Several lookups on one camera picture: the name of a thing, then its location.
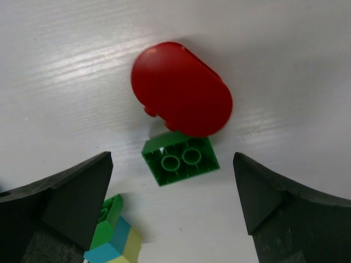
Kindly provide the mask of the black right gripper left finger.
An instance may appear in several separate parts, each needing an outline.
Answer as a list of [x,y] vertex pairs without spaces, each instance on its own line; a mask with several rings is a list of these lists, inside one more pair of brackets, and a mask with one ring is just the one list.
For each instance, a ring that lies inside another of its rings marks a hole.
[[111,153],[105,151],[1,192],[1,262],[83,262],[112,169]]

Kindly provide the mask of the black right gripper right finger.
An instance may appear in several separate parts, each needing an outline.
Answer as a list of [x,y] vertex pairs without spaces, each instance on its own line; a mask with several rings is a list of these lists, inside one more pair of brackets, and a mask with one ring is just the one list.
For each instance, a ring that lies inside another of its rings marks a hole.
[[235,153],[247,232],[259,262],[350,262],[350,200],[304,186]]

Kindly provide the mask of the green sloped lego brick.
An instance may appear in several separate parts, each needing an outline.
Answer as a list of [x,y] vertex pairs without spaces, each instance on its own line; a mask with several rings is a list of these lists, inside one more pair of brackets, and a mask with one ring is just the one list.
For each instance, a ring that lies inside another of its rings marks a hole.
[[122,208],[123,199],[120,194],[104,201],[90,250],[108,243],[112,239]]

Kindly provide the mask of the yellow green lego brick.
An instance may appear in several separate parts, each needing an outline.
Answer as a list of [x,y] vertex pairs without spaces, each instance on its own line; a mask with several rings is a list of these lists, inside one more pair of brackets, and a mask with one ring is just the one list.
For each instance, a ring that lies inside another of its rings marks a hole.
[[138,262],[142,236],[120,216],[112,238],[84,253],[88,262]]

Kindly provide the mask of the dark green lego brick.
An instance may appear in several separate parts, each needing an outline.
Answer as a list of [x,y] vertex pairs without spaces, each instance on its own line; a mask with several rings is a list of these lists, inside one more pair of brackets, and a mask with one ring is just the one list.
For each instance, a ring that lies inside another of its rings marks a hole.
[[220,168],[208,137],[166,132],[148,140],[141,155],[159,186],[190,179]]

